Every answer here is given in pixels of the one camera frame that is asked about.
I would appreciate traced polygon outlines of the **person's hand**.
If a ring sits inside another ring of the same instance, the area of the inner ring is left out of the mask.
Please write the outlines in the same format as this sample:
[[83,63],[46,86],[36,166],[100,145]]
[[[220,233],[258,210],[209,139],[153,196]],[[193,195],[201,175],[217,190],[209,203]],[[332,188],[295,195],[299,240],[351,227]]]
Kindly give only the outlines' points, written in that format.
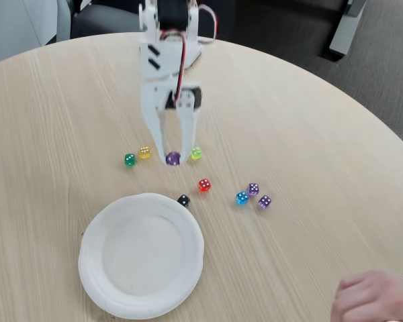
[[403,274],[369,270],[340,281],[331,321],[403,321]]

